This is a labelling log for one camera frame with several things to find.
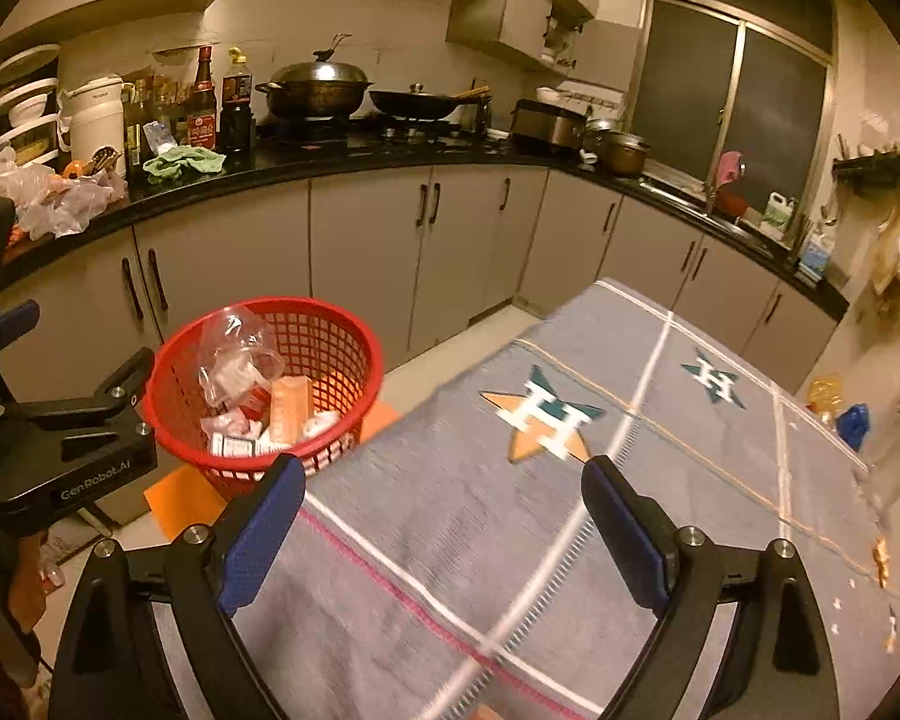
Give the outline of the orange peel scraps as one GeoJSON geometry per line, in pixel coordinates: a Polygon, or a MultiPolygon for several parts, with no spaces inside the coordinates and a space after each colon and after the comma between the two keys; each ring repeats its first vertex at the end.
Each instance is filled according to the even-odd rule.
{"type": "MultiPolygon", "coordinates": [[[[871,548],[871,559],[875,562],[878,587],[886,593],[889,589],[889,562],[891,562],[886,536],[880,535],[875,539],[873,548],[871,548]]],[[[893,655],[896,651],[896,642],[898,642],[898,617],[894,611],[893,603],[888,598],[888,637],[884,641],[884,651],[888,655],[893,655]]]]}

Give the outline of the green cloth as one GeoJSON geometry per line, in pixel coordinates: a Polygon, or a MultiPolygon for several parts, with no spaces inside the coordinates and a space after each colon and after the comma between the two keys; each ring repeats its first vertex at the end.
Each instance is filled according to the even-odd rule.
{"type": "Polygon", "coordinates": [[[204,146],[176,145],[165,149],[142,165],[151,184],[176,181],[185,172],[214,176],[224,169],[226,156],[204,146]]]}

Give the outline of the metal rectangular cooker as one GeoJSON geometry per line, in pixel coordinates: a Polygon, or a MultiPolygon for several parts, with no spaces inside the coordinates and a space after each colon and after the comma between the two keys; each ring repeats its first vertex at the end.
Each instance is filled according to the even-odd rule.
{"type": "Polygon", "coordinates": [[[578,151],[583,145],[587,117],[565,107],[520,99],[512,110],[510,138],[557,151],[578,151]]]}

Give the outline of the black frying pan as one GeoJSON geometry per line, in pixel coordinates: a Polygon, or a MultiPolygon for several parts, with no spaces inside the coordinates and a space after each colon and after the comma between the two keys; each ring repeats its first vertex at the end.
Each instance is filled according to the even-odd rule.
{"type": "Polygon", "coordinates": [[[386,89],[370,88],[370,101],[380,114],[390,115],[405,121],[440,121],[447,119],[464,104],[482,103],[491,98],[491,90],[481,88],[465,89],[463,93],[429,94],[420,89],[416,91],[386,91],[386,89]]]}

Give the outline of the white detergent jug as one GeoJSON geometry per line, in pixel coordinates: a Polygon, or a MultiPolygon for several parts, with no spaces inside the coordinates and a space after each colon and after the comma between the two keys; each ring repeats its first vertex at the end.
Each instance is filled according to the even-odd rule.
{"type": "Polygon", "coordinates": [[[771,238],[782,239],[792,221],[795,200],[781,192],[770,192],[761,218],[761,229],[771,238]]]}

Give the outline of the clear plastic bag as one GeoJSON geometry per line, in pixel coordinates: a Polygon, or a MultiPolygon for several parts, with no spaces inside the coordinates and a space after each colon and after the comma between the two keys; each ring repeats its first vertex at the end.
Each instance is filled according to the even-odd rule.
{"type": "Polygon", "coordinates": [[[244,305],[227,305],[201,323],[196,375],[206,405],[233,405],[253,388],[267,392],[284,374],[276,330],[244,305]]]}

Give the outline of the white rice cooker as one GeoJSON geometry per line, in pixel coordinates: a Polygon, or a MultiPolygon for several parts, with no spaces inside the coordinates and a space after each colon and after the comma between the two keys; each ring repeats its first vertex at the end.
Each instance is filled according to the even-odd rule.
{"type": "Polygon", "coordinates": [[[105,146],[118,153],[115,171],[125,176],[123,78],[103,75],[58,94],[59,135],[64,153],[88,163],[105,146]]]}

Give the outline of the red label sauce bottle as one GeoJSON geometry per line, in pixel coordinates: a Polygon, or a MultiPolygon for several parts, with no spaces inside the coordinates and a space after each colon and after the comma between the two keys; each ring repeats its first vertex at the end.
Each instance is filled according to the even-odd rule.
{"type": "Polygon", "coordinates": [[[188,143],[215,150],[217,135],[217,101],[211,70],[212,47],[201,46],[198,52],[196,78],[187,102],[188,143]]]}

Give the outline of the clear plastic bags pile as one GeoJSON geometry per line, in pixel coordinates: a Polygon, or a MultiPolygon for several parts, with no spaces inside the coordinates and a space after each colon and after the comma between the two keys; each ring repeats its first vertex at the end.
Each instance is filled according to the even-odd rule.
{"type": "Polygon", "coordinates": [[[55,239],[86,231],[92,220],[126,199],[128,186],[113,167],[94,174],[61,176],[46,164],[16,163],[16,150],[0,151],[0,197],[14,204],[14,222],[7,247],[25,239],[55,239]]]}

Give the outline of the white squeeze bottle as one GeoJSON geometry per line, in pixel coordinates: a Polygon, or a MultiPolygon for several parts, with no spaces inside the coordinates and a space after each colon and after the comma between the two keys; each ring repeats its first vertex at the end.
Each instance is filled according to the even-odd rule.
{"type": "Polygon", "coordinates": [[[331,427],[340,421],[341,415],[336,410],[315,411],[313,415],[304,422],[302,427],[301,438],[304,440],[316,439],[331,427]]]}

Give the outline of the lidded steel wok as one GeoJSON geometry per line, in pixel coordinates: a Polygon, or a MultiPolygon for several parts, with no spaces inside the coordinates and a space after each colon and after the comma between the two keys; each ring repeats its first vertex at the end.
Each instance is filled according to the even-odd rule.
{"type": "Polygon", "coordinates": [[[354,114],[372,82],[362,68],[334,59],[349,37],[351,32],[338,32],[326,49],[313,52],[310,62],[288,65],[269,82],[256,83],[269,114],[281,121],[347,119],[354,114]]]}

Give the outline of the white small box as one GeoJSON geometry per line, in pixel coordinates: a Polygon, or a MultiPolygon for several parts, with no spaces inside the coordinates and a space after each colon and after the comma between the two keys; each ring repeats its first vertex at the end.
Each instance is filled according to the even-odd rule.
{"type": "Polygon", "coordinates": [[[209,436],[209,453],[219,458],[253,458],[256,455],[256,440],[212,433],[209,436]]]}

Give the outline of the lower kitchen cabinets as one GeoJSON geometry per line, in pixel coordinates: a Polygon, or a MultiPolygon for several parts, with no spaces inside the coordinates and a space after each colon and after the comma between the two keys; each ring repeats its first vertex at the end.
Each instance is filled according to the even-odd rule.
{"type": "Polygon", "coordinates": [[[650,193],[539,166],[416,166],[255,187],[71,242],[2,293],[37,327],[0,355],[16,397],[92,390],[136,349],[233,302],[305,296],[367,323],[400,366],[504,304],[544,316],[600,278],[674,310],[797,390],[847,304],[650,193]]]}

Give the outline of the orange carton box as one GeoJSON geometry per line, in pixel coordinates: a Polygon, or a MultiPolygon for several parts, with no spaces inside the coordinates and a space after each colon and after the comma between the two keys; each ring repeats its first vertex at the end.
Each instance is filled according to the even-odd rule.
{"type": "Polygon", "coordinates": [[[284,376],[271,385],[269,438],[272,444],[295,445],[313,415],[312,379],[284,376]]]}

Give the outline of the orange stool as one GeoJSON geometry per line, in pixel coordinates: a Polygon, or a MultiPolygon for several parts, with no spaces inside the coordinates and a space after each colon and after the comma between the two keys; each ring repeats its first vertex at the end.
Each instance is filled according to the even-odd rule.
{"type": "Polygon", "coordinates": [[[144,491],[162,535],[173,541],[195,523],[212,525],[227,501],[198,470],[182,466],[144,491]]]}

